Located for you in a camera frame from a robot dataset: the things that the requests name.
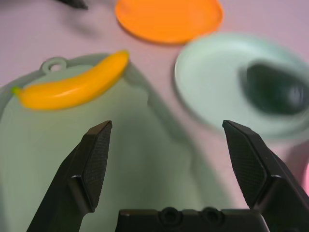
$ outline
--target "light green plate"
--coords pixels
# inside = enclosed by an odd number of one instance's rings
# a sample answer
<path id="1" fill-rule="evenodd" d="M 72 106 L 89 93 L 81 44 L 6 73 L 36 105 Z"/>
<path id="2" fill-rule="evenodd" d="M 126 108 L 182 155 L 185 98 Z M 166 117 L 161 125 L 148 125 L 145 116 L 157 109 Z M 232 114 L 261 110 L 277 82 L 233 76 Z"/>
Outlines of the light green plate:
<path id="1" fill-rule="evenodd" d="M 193 41 L 175 66 L 177 91 L 203 122 L 223 131 L 222 121 L 250 127 L 264 139 L 308 138 L 309 111 L 296 116 L 269 116 L 244 97 L 238 73 L 257 60 L 288 66 L 309 83 L 309 67 L 273 42 L 237 33 L 214 33 Z"/>
<path id="2" fill-rule="evenodd" d="M 106 120 L 113 129 L 103 190 L 81 232 L 114 232 L 124 208 L 232 207 L 211 167 L 132 64 L 105 94 L 68 110 L 26 110 L 10 93 L 16 85 L 74 76 L 104 57 L 53 58 L 0 90 L 1 232 L 27 230 L 63 159 L 89 128 Z M 50 72 L 52 64 L 62 70 Z"/>

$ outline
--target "yellow toy banana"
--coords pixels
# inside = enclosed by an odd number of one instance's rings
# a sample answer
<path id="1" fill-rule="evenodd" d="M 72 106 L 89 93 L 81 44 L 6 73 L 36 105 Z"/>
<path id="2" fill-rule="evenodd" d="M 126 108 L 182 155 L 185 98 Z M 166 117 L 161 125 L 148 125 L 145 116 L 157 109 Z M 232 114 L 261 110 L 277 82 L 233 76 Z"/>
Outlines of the yellow toy banana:
<path id="1" fill-rule="evenodd" d="M 71 108 L 98 97 L 113 86 L 129 63 L 129 53 L 106 57 L 90 70 L 66 80 L 13 88 L 22 105 L 32 110 Z"/>

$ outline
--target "table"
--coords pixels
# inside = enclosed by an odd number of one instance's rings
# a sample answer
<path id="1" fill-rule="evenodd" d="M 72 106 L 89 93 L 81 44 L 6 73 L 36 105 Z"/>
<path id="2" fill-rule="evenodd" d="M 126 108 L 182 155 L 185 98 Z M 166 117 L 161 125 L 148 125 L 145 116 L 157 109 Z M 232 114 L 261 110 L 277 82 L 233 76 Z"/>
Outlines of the table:
<path id="1" fill-rule="evenodd" d="M 220 31 L 266 36 L 309 58 L 309 2 L 306 0 L 221 0 L 225 20 Z M 172 67 L 181 46 L 159 46 L 125 33 L 113 15 L 114 0 L 92 0 L 80 12 L 53 0 L 0 2 L 0 85 L 37 70 L 50 57 L 74 58 L 128 49 L 132 62 L 145 74 L 171 112 L 203 150 L 236 208 L 247 207 L 231 167 L 222 135 L 195 120 L 172 89 Z M 287 161 L 299 179 L 306 163 L 307 143 L 271 148 Z"/>

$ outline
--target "dark green avocado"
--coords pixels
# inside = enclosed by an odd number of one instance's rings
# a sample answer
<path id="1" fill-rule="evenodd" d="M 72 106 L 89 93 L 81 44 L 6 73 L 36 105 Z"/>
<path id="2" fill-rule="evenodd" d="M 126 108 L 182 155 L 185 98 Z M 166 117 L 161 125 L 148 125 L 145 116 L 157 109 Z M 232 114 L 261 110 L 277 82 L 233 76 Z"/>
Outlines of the dark green avocado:
<path id="1" fill-rule="evenodd" d="M 286 68 L 255 63 L 240 80 L 248 101 L 264 113 L 291 116 L 309 107 L 309 87 Z"/>

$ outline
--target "orange plate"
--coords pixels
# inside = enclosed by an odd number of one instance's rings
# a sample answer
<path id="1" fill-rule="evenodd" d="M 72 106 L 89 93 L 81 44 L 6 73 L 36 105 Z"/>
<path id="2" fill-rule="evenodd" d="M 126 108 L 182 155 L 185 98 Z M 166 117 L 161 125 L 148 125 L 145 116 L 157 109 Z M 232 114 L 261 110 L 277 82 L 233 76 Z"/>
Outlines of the orange plate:
<path id="1" fill-rule="evenodd" d="M 119 0 L 115 14 L 133 35 L 165 44 L 182 44 L 219 27 L 217 0 Z"/>

